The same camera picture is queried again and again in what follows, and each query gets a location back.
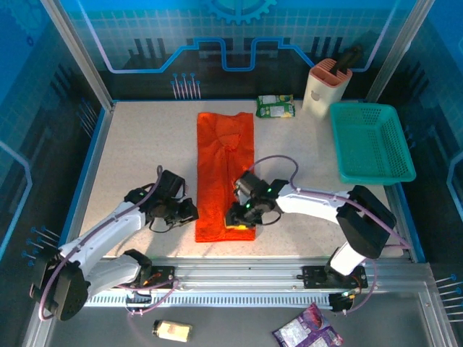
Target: robotic arm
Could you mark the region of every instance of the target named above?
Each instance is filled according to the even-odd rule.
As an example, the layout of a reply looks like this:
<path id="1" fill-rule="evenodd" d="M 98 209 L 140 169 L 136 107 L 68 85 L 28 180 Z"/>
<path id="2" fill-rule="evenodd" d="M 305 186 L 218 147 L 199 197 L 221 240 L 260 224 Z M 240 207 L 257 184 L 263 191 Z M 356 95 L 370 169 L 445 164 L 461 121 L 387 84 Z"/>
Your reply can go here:
<path id="1" fill-rule="evenodd" d="M 340 278 L 349 276 L 365 258 L 379 258 L 390 235 L 374 220 L 347 204 L 346 199 L 361 204 L 390 228 L 396 225 L 394 215 L 363 186 L 355 186 L 350 192 L 310 196 L 295 189 L 288 181 L 276 179 L 268 184 L 245 171 L 235 183 L 235 194 L 238 202 L 225 217 L 225 224 L 230 228 L 265 225 L 262 215 L 271 211 L 280 215 L 302 213 L 339 224 L 347 242 L 333 253 L 325 271 Z"/>
<path id="2" fill-rule="evenodd" d="M 62 268 L 46 297 L 48 311 L 60 320 L 73 317 L 85 304 L 88 297 L 123 283 L 143 286 L 150 276 L 151 261 L 145 255 L 131 249 L 122 256 L 99 263 L 99 260 L 119 242 L 130 237 L 147 224 L 152 226 L 156 218 L 164 220 L 168 230 L 198 219 L 197 208 L 192 199 L 184 199 L 185 181 L 170 171 L 163 171 L 156 190 L 138 208 L 120 218 L 115 218 L 127 208 L 133 207 L 147 195 L 152 184 L 133 189 L 124 201 L 99 224 L 78 239 L 60 249 L 46 248 L 36 259 L 35 277 L 30 288 L 30 297 L 42 299 L 43 291 L 51 274 L 64 258 L 75 252 Z M 97 228 L 98 232 L 83 246 L 81 241 Z"/>

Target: gray floor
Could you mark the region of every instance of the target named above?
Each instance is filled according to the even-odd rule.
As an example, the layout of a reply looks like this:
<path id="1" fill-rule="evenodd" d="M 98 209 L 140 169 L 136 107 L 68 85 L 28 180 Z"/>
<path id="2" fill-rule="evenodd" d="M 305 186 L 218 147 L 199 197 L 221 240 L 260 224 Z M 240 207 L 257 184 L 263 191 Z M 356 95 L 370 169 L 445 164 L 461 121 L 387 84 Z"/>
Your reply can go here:
<path id="1" fill-rule="evenodd" d="M 87 308 L 68 322 L 59 322 L 50 347 L 278 347 L 271 331 L 292 320 L 301 309 L 158 309 L 144 317 L 128 317 L 123 309 Z M 349 317 L 327 312 L 346 347 L 432 346 L 416 297 L 373 295 Z M 161 340 L 151 335 L 154 320 L 193 325 L 189 343 Z"/>

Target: gear graphic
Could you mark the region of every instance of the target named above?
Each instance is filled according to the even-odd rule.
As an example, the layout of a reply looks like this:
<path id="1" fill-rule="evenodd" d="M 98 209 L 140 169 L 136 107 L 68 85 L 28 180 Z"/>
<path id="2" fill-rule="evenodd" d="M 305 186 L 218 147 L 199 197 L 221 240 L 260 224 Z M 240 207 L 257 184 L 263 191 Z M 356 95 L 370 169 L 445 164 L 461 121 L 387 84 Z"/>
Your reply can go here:
<path id="1" fill-rule="evenodd" d="M 243 22 L 251 24 L 252 19 L 259 20 L 262 13 L 269 12 L 270 5 L 276 4 L 276 0 L 202 0 L 202 3 L 210 14 L 217 16 L 217 20 L 241 25 Z"/>
<path id="2" fill-rule="evenodd" d="M 33 34 L 42 25 L 40 0 L 0 0 L 0 9 L 7 10 L 27 35 Z"/>

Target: purple snack bag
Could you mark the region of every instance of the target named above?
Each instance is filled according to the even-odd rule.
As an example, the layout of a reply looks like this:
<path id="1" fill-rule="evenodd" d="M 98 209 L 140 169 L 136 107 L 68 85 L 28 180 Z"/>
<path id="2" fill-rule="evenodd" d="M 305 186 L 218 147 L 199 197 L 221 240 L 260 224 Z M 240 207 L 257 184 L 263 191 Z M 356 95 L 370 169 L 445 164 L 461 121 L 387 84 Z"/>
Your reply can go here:
<path id="1" fill-rule="evenodd" d="M 331 347 L 344 342 L 315 303 L 272 333 L 280 347 Z"/>

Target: teal plastic basket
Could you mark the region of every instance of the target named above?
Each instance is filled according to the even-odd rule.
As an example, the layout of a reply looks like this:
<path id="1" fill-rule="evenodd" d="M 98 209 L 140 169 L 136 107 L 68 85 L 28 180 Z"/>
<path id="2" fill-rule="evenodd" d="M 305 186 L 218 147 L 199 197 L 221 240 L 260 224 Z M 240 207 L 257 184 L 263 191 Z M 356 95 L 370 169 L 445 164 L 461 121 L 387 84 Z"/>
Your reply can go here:
<path id="1" fill-rule="evenodd" d="M 330 107 L 341 181 L 395 184 L 416 177 L 396 109 L 377 103 Z"/>

